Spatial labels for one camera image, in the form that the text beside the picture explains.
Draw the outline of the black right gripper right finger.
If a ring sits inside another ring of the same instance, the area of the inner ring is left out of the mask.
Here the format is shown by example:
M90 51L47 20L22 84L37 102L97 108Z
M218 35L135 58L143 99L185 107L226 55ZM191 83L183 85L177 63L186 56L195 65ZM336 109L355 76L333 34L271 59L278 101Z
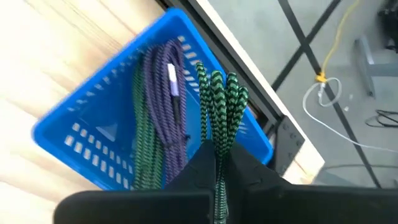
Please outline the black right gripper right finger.
M277 172L268 168L242 145L234 143L226 171L228 190L265 190L290 185Z

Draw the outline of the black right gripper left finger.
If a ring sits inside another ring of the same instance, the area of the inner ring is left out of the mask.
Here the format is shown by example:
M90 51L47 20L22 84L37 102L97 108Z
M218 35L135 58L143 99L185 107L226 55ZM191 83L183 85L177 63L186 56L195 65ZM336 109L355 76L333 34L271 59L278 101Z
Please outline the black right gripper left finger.
M215 172L215 145L208 139L201 144L179 175L165 186L165 190L214 189Z

